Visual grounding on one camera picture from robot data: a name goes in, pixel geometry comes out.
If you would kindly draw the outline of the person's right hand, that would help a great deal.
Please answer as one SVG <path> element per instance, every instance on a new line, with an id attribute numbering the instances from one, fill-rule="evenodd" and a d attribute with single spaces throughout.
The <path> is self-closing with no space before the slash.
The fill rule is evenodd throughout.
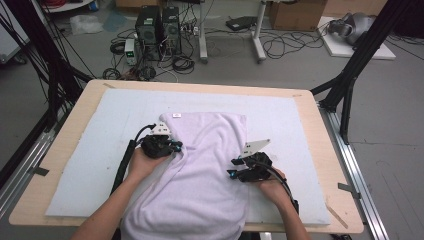
<path id="1" fill-rule="evenodd" d="M 274 176 L 271 176 L 267 180 L 257 182 L 256 186 L 276 206 L 283 206 L 291 203 L 283 185 Z"/>

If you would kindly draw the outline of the white desk leg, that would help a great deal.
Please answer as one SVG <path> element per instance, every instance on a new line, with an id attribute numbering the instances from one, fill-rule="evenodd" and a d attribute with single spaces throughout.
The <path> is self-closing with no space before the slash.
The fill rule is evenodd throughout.
<path id="1" fill-rule="evenodd" d="M 205 36 L 205 0 L 199 0 L 199 55 L 200 61 L 204 64 L 208 63 L 208 52 Z"/>
<path id="2" fill-rule="evenodd" d="M 266 54 L 264 52 L 262 43 L 260 41 L 260 33 L 261 33 L 261 29 L 262 29 L 262 23 L 263 23 L 263 18 L 264 18 L 264 15 L 265 15 L 265 10 L 266 10 L 266 1 L 260 0 L 259 8 L 258 8 L 258 16 L 257 16 L 257 21 L 256 21 L 256 28 L 251 33 L 252 42 L 253 42 L 253 46 L 254 46 L 254 49 L 255 49 L 256 54 L 257 54 L 257 62 L 258 63 L 261 63 L 266 59 Z"/>

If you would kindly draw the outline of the teal floor sheet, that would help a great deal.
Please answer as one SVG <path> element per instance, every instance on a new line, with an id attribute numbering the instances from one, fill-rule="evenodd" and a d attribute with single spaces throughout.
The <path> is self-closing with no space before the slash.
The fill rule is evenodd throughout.
<path id="1" fill-rule="evenodd" d="M 107 32 L 116 32 L 127 22 L 127 19 L 119 11 L 111 11 L 103 23 L 103 29 Z"/>

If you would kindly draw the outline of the white floor board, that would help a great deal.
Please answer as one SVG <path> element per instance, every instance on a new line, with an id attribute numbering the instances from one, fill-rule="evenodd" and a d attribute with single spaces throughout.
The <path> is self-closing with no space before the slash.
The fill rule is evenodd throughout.
<path id="1" fill-rule="evenodd" d="M 327 32 L 327 26 L 332 20 L 334 17 L 323 16 L 317 25 L 317 32 L 323 38 L 324 45 L 332 57 L 350 58 L 354 53 L 353 47 L 337 34 Z M 394 60 L 395 58 L 395 54 L 385 44 L 382 44 L 373 55 L 375 60 Z"/>

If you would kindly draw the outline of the grey tape strip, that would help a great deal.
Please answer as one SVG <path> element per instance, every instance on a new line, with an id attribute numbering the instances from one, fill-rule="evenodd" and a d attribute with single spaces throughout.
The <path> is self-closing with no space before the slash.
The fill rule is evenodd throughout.
<path id="1" fill-rule="evenodd" d="M 349 192 L 352 195 L 353 199 L 360 199 L 361 198 L 361 193 L 358 192 L 353 186 L 344 184 L 344 183 L 338 183 L 337 184 L 338 188 L 340 190 Z"/>

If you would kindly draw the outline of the large brown cardboard box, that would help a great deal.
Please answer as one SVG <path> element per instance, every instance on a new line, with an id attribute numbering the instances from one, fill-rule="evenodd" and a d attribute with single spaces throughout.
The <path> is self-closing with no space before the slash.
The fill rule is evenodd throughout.
<path id="1" fill-rule="evenodd" d="M 324 16 L 342 17 L 346 13 L 362 12 L 377 16 L 388 0 L 328 0 Z"/>

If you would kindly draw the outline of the aluminium rail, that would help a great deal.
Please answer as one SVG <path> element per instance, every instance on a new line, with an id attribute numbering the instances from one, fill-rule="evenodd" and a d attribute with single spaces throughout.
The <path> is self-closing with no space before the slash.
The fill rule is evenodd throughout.
<path id="1" fill-rule="evenodd" d="M 319 111 L 334 143 L 342 171 L 347 179 L 346 184 L 353 186 L 361 193 L 361 198 L 354 199 L 354 201 L 359 206 L 362 225 L 366 228 L 372 240 L 390 240 L 358 165 L 353 148 L 350 144 L 344 142 L 339 133 L 341 125 L 339 117 L 336 113 L 328 112 L 323 108 L 319 108 Z"/>
<path id="2" fill-rule="evenodd" d="M 27 145 L 27 150 L 18 155 L 19 163 L 5 179 L 0 188 L 0 220 L 4 219 L 17 197 L 24 191 L 34 174 L 28 170 L 31 167 L 40 167 L 40 164 L 52 145 L 56 133 L 43 131 L 37 138 Z"/>

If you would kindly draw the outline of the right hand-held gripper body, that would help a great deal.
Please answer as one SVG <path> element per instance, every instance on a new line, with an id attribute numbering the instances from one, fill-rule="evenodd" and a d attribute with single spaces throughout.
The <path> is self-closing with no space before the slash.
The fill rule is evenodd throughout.
<path id="1" fill-rule="evenodd" d="M 239 178 L 242 182 L 254 182 L 270 177 L 268 168 L 272 165 L 269 157 L 261 152 L 270 143 L 269 139 L 246 142 L 239 158 L 245 158 L 245 173 Z"/>

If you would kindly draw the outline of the white foam mat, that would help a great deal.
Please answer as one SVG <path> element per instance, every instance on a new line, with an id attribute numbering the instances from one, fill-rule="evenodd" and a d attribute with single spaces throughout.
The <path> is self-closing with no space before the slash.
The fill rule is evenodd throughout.
<path id="1" fill-rule="evenodd" d="M 246 142 L 270 140 L 262 150 L 274 167 L 285 172 L 293 197 L 299 202 L 302 222 L 329 224 L 312 147 L 294 98 L 129 89 L 109 89 L 103 94 L 62 172 L 47 215 L 91 215 L 109 196 L 128 142 L 145 136 L 146 125 L 164 122 L 160 119 L 164 113 L 179 117 L 183 113 L 209 112 L 244 115 Z M 136 198 L 163 174 L 173 158 L 141 184 Z M 276 207 L 254 186 L 243 184 L 249 189 L 245 223 L 280 222 Z"/>

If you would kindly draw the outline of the black metal stand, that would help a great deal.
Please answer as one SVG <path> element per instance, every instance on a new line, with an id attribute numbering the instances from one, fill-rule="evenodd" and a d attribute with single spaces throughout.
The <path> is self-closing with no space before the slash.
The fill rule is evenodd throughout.
<path id="1" fill-rule="evenodd" d="M 45 25 L 40 20 L 31 0 L 0 0 L 0 6 L 7 6 L 24 33 L 33 44 L 37 54 L 23 43 L 23 39 L 12 26 L 11 20 L 0 14 L 0 25 L 18 44 L 33 65 L 38 79 L 48 85 L 46 99 L 48 108 L 40 120 L 23 140 L 21 145 L 0 170 L 0 190 L 11 178 L 23 157 L 28 153 L 36 139 L 58 122 L 58 111 L 66 103 L 75 104 L 82 94 L 81 82 L 88 83 L 94 77 L 71 65 L 54 43 Z"/>
<path id="2" fill-rule="evenodd" d="M 348 130 L 356 80 L 415 1 L 387 0 L 370 30 L 365 34 L 364 40 L 359 44 L 343 70 L 335 78 L 311 90 L 313 95 L 329 91 L 326 97 L 319 102 L 319 106 L 327 112 L 335 113 L 338 104 L 343 102 L 339 134 L 347 145 L 349 145 Z"/>

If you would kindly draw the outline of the clear plastic bag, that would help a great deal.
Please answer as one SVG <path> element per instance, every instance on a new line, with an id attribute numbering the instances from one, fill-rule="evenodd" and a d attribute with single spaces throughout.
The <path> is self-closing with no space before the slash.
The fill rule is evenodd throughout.
<path id="1" fill-rule="evenodd" d="M 95 34 L 103 30 L 102 24 L 96 16 L 77 15 L 70 18 L 73 35 Z"/>

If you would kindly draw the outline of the pale pink towel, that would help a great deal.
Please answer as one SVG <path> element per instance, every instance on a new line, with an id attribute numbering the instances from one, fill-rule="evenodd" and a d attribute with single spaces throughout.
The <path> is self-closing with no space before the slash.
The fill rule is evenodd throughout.
<path id="1" fill-rule="evenodd" d="M 164 113 L 182 142 L 163 174 L 130 205 L 122 240 L 237 240 L 247 218 L 248 187 L 227 171 L 247 141 L 244 115 Z"/>

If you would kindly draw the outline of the person's left hand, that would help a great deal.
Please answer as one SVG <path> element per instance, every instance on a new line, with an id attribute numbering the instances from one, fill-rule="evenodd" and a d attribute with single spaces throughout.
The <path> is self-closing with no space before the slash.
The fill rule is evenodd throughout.
<path id="1" fill-rule="evenodd" d="M 131 157 L 129 172 L 125 181 L 132 184 L 139 184 L 152 174 L 155 168 L 165 160 L 167 160 L 167 157 L 150 158 L 141 148 L 136 148 Z"/>

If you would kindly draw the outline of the person's dark lap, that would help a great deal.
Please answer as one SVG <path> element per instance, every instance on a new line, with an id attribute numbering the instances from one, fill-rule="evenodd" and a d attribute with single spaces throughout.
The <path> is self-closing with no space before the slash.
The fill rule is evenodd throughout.
<path id="1" fill-rule="evenodd" d="M 111 240 L 121 240 L 121 231 L 116 229 Z M 261 240 L 258 232 L 242 232 L 238 240 Z"/>

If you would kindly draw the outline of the white round table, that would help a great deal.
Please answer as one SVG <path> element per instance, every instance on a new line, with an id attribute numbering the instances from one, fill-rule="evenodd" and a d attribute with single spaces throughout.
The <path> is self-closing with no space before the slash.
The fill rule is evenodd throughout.
<path id="1" fill-rule="evenodd" d="M 51 13 L 74 10 L 88 6 L 94 0 L 40 0 L 41 7 Z"/>

